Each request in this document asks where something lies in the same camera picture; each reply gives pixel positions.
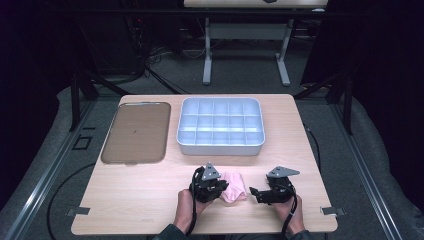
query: pink towel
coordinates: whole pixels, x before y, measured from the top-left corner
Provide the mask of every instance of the pink towel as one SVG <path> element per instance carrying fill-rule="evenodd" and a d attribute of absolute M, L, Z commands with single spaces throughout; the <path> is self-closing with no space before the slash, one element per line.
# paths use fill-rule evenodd
<path fill-rule="evenodd" d="M 226 180 L 229 183 L 227 189 L 221 194 L 221 198 L 224 201 L 232 203 L 247 198 L 243 178 L 240 173 L 222 173 L 220 180 Z"/>

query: hand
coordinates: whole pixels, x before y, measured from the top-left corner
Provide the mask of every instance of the hand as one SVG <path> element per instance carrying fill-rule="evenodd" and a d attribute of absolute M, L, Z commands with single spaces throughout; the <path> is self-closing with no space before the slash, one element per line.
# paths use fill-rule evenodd
<path fill-rule="evenodd" d="M 302 211 L 302 198 L 299 195 L 297 197 L 297 208 L 294 212 L 292 219 L 287 226 L 287 229 L 290 231 L 292 235 L 304 231 L 305 225 L 303 224 L 303 211 Z M 281 221 L 285 221 L 287 216 L 290 214 L 290 210 L 292 208 L 292 204 L 294 201 L 294 197 L 292 197 L 289 201 L 285 203 L 273 203 L 275 210 L 277 211 L 278 217 Z"/>
<path fill-rule="evenodd" d="M 196 213 L 200 216 L 202 212 L 213 201 L 202 203 L 196 200 Z M 175 213 L 174 225 L 179 228 L 184 234 L 190 228 L 191 220 L 193 218 L 193 197 L 190 190 L 184 189 L 178 193 L 178 205 Z"/>

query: gray floor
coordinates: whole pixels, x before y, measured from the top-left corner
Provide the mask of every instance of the gray floor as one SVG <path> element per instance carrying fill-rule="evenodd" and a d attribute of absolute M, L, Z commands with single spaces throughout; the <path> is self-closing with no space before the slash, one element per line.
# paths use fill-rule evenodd
<path fill-rule="evenodd" d="M 202 85 L 203 56 L 163 54 L 151 68 L 190 93 L 294 95 L 303 90 L 299 83 L 311 46 L 312 43 L 298 39 L 290 42 L 285 61 L 292 82 L 290 87 L 283 87 L 279 79 L 274 60 L 280 47 L 277 42 L 218 43 L 213 48 L 212 83 L 209 86 Z M 200 52 L 187 53 L 195 56 Z M 53 193 L 68 176 L 97 159 L 119 101 L 110 90 L 100 85 L 96 87 L 101 97 L 94 103 L 82 99 L 83 116 L 86 117 L 73 134 L 68 132 L 71 126 L 70 90 L 65 89 L 58 95 L 61 105 L 56 121 L 20 186 L 0 214 L 1 238 L 50 239 L 46 215 Z M 171 94 L 152 76 L 120 87 L 135 94 Z M 347 212 L 338 218 L 339 227 L 328 234 L 328 239 L 424 239 L 423 215 L 404 197 L 390 175 L 384 145 L 365 110 L 354 101 L 354 135 L 348 136 L 340 126 L 339 106 L 327 105 L 322 98 L 325 93 L 326 90 L 322 89 L 296 103 L 303 122 L 317 139 L 321 173 L 330 201 Z M 91 137 L 87 150 L 72 150 L 79 134 Z M 318 159 L 317 145 L 311 135 L 308 137 Z M 57 192 L 50 213 L 56 239 L 141 239 L 141 236 L 81 237 L 70 232 L 73 218 L 65 214 L 69 208 L 79 205 L 91 171 L 92 167 L 82 170 Z M 45 188 L 37 185 L 48 180 L 51 184 Z M 324 234 L 314 236 L 316 239 L 325 238 Z"/>

